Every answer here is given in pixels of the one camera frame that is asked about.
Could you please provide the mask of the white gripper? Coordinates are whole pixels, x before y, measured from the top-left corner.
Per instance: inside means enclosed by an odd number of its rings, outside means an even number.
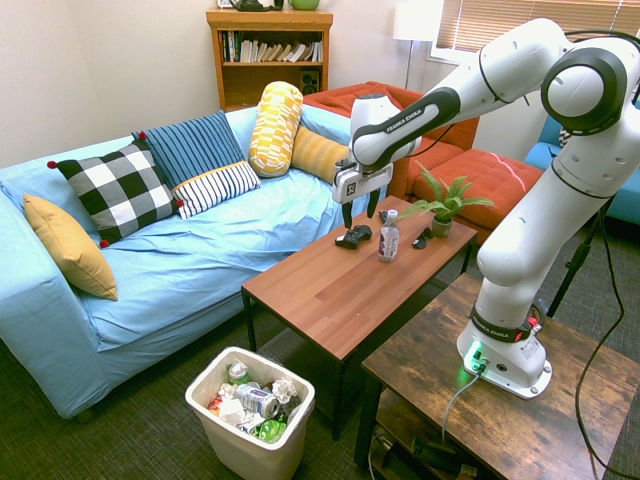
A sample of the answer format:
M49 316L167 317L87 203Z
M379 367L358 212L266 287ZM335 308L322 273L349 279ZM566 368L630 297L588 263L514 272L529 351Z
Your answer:
M371 219L379 202L379 189L391 182L392 175L392 164L373 173L364 173L360 164L349 159L338 161L335 164L332 197L334 201L342 204L344 226L347 230L352 228L352 201L369 194L367 217Z

